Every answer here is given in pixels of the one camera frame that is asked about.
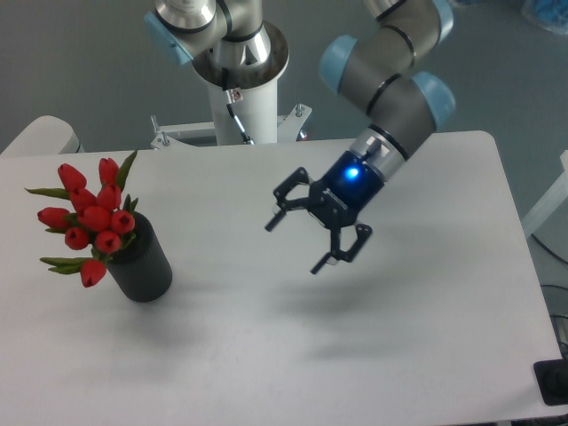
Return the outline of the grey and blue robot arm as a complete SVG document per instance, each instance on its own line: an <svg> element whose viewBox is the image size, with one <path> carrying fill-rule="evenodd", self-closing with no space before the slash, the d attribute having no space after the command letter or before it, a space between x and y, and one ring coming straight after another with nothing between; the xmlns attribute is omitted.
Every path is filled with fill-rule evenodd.
<svg viewBox="0 0 568 426"><path fill-rule="evenodd" d="M337 37L320 59L319 75L369 118L368 127L321 178L299 168L273 192L275 221L303 209L329 230L322 264L354 260L372 233L360 211L455 109L441 80L414 72L450 33L450 5L370 1L367 8L377 33L364 41ZM219 145L271 144L285 135L276 96L288 43L264 19L261 2L158 1L144 23L168 58L191 64L208 85Z"/></svg>

